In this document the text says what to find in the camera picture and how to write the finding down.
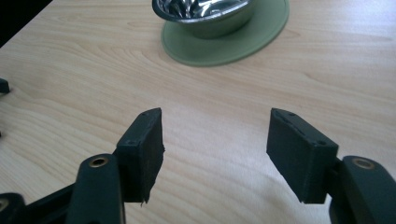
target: green plate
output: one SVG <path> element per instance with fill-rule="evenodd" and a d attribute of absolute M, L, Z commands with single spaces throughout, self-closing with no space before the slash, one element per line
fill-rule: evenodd
<path fill-rule="evenodd" d="M 231 63 L 268 45 L 289 17 L 289 0 L 259 0 L 250 21 L 239 30 L 215 39 L 201 39 L 175 22 L 163 27 L 165 52 L 180 63 L 214 66 Z"/>

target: wood grain surface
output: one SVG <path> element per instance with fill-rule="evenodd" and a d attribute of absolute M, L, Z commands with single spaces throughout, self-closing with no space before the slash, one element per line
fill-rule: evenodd
<path fill-rule="evenodd" d="M 54 0 L 1 48 L 0 192 L 73 183 L 154 107 L 163 168 L 128 223 L 330 223 L 330 197 L 299 203 L 266 155 L 272 107 L 396 177 L 396 1 L 290 0 L 275 41 L 216 67 L 172 60 L 162 27 L 148 0 Z"/>

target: light wood tabletop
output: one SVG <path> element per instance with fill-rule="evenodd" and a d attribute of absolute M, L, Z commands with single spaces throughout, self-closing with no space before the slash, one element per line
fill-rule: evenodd
<path fill-rule="evenodd" d="M 396 178 L 396 1 L 290 0 L 272 43 L 214 67 L 171 59 L 163 24 L 149 0 L 54 0 L 0 49 L 0 193 L 74 183 L 154 107 L 163 167 L 127 223 L 330 223 L 331 197 L 299 203 L 266 154 L 272 107 Z"/>

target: metal bowl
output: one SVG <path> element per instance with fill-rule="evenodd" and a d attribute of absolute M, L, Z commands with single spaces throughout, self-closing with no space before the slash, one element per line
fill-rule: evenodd
<path fill-rule="evenodd" d="M 155 13 L 200 38 L 227 35 L 248 22 L 258 0 L 152 0 Z"/>

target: black plastic arm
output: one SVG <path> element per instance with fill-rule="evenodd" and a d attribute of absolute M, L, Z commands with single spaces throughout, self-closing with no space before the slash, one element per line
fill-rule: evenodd
<path fill-rule="evenodd" d="M 141 113 L 113 155 L 85 160 L 75 184 L 25 205 L 20 194 L 0 194 L 0 223 L 124 223 L 123 203 L 142 203 L 163 164 L 160 108 Z"/>
<path fill-rule="evenodd" d="M 338 146 L 289 111 L 272 109 L 267 153 L 303 203 L 332 196 L 332 223 L 395 223 L 396 182 L 378 162 L 346 156 Z"/>
<path fill-rule="evenodd" d="M 2 78 L 0 78 L 0 92 L 1 93 L 9 93 L 8 82 Z"/>

